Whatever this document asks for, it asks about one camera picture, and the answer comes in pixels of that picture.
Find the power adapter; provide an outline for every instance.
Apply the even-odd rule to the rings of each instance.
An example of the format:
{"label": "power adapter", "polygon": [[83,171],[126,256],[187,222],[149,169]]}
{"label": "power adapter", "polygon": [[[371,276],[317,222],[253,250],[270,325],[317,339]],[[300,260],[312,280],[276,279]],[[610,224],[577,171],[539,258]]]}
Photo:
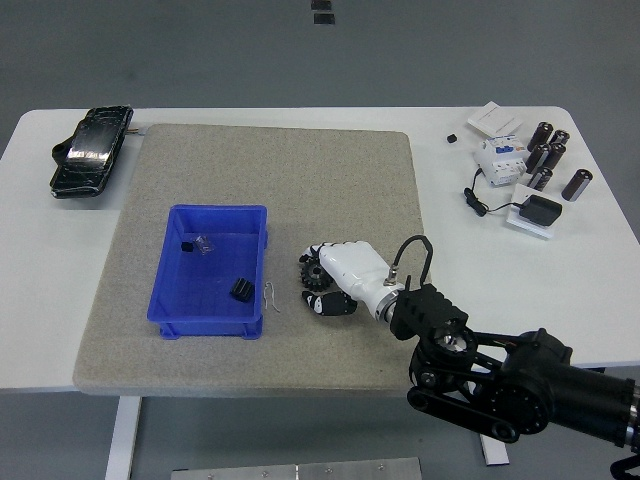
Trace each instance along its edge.
{"label": "power adapter", "polygon": [[539,195],[531,195],[520,207],[520,216],[530,222],[548,227],[562,213],[562,205]]}

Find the capacitor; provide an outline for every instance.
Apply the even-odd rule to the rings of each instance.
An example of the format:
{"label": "capacitor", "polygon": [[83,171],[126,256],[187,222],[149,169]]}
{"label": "capacitor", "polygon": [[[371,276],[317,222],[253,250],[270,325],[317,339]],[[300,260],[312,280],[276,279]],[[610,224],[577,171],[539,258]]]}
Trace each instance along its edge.
{"label": "capacitor", "polygon": [[551,177],[553,177],[553,172],[550,168],[540,167],[538,168],[538,170],[536,170],[536,173],[533,174],[531,180],[529,180],[527,187],[541,192],[544,187],[547,186],[547,183],[549,183]]}
{"label": "capacitor", "polygon": [[551,136],[551,132],[553,132],[553,125],[547,122],[540,122],[538,124],[538,128],[536,128],[536,131],[533,132],[533,137],[531,137],[529,145],[527,145],[527,150],[532,152],[533,147],[535,147],[536,145],[547,143],[547,140]]}
{"label": "capacitor", "polygon": [[562,190],[562,198],[570,202],[575,202],[584,189],[587,188],[591,180],[593,180],[591,172],[581,168],[575,173],[567,186],[564,187],[564,190]]}
{"label": "capacitor", "polygon": [[538,168],[538,166],[547,159],[547,155],[549,155],[550,151],[551,147],[546,143],[533,147],[531,155],[529,155],[529,158],[525,162],[527,173],[535,172],[536,168]]}
{"label": "capacitor", "polygon": [[556,130],[555,132],[553,132],[553,137],[551,137],[551,141],[549,143],[561,143],[563,145],[566,145],[570,138],[571,135],[569,135],[569,132],[566,132],[564,130]]}
{"label": "capacitor", "polygon": [[564,152],[567,151],[567,147],[561,143],[552,143],[549,147],[551,148],[551,151],[549,152],[549,155],[547,155],[542,166],[553,170],[562,158],[562,155],[564,155]]}

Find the black gear wheel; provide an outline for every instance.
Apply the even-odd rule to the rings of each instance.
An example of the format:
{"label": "black gear wheel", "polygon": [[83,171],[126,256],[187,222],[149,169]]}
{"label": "black gear wheel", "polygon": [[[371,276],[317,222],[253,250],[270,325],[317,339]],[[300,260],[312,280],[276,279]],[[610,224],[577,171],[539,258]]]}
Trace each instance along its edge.
{"label": "black gear wheel", "polygon": [[333,282],[331,275],[320,265],[320,259],[313,257],[302,263],[300,278],[302,284],[312,292],[322,292]]}

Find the small black block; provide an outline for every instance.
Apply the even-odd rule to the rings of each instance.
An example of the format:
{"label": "small black block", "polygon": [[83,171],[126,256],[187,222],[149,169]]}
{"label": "small black block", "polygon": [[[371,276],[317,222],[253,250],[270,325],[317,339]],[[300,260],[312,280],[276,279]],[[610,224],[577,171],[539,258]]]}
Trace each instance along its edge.
{"label": "small black block", "polygon": [[331,0],[311,0],[311,10],[331,11]]}
{"label": "small black block", "polygon": [[231,296],[236,300],[240,300],[241,302],[248,302],[251,300],[253,296],[253,292],[255,291],[255,286],[249,280],[245,278],[239,278],[236,280],[236,283],[233,284],[231,288]]}
{"label": "small black block", "polygon": [[313,23],[316,25],[335,25],[336,17],[333,13],[314,13]]}

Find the gray floor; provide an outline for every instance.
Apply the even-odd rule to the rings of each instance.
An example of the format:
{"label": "gray floor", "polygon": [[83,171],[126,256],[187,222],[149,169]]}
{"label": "gray floor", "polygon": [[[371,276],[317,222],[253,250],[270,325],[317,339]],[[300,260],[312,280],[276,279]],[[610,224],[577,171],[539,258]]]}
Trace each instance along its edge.
{"label": "gray floor", "polygon": [[[0,151],[44,108],[558,105],[639,236],[640,3],[333,4],[336,25],[317,26],[309,0],[3,2]],[[0,479],[102,477],[115,406],[0,396]],[[628,452],[550,427],[509,453],[483,467],[473,434],[402,399],[147,399],[133,478],[417,455],[425,479],[599,479]]]}

